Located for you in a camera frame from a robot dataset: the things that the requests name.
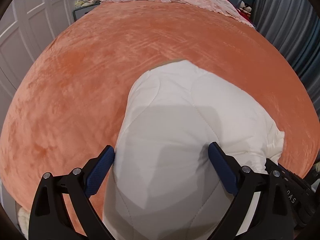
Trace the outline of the orange plush bed blanket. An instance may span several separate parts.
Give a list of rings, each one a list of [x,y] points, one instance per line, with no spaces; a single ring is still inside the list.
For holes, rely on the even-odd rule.
[[[106,2],[63,31],[14,95],[1,178],[30,210],[44,172],[60,175],[114,145],[133,83],[186,59],[246,91],[285,133],[280,163],[300,176],[319,152],[319,120],[294,70],[254,28],[182,3]]]

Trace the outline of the grey blue curtain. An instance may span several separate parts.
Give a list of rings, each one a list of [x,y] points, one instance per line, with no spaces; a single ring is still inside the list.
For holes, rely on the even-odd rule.
[[[293,68],[319,111],[319,16],[309,0],[255,0],[252,19]]]

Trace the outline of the red white plush toy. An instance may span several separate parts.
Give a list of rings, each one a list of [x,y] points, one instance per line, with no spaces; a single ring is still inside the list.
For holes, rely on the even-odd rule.
[[[252,8],[250,6],[246,6],[244,1],[241,1],[240,5],[235,9],[239,12],[239,14],[244,17],[246,20],[250,21],[251,17],[251,10]]]

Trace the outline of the dark bedside table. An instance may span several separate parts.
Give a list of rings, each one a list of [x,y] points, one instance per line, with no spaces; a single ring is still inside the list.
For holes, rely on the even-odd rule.
[[[80,7],[80,8],[77,8],[77,9],[73,10],[72,15],[73,15],[74,22],[77,21],[78,19],[80,19],[82,16],[86,15],[87,13],[89,13],[94,8],[96,8],[99,4],[100,3],[96,3],[96,4],[93,4],[93,5],[90,5],[90,6]]]

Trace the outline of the white wardrobe doors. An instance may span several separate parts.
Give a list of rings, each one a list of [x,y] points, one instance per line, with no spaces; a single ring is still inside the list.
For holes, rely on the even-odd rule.
[[[78,0],[13,0],[1,19],[1,97],[10,100],[31,65],[73,22]]]

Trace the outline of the yellowish cloth on nightstand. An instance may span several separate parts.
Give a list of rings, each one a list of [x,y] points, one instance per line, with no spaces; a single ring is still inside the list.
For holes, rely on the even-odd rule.
[[[75,3],[76,8],[88,7],[100,3],[100,0],[77,0]]]

